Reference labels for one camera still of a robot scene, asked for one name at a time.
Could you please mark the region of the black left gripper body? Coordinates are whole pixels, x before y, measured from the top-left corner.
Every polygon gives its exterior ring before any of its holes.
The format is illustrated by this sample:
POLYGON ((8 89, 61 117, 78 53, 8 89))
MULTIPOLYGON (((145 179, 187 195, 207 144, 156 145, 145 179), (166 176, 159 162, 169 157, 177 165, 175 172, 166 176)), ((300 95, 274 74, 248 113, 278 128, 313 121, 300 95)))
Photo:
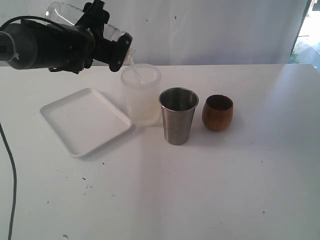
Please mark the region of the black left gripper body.
POLYGON ((50 72, 71 72, 79 74, 89 69, 93 61, 110 64, 109 40, 104 38, 104 23, 84 28, 83 25, 63 26, 67 31, 62 33, 66 44, 60 66, 49 67, 50 72))

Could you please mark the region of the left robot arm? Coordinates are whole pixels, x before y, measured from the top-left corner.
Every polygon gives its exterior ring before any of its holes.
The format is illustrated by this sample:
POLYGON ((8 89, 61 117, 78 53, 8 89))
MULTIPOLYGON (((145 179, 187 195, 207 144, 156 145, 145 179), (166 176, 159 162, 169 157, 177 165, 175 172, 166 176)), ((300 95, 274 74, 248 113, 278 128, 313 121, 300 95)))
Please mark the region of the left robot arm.
POLYGON ((0 27, 0 60, 17 70, 44 69, 78 74, 94 61, 112 72, 128 60, 132 36, 108 23, 102 0, 82 9, 53 2, 44 17, 17 16, 0 27))

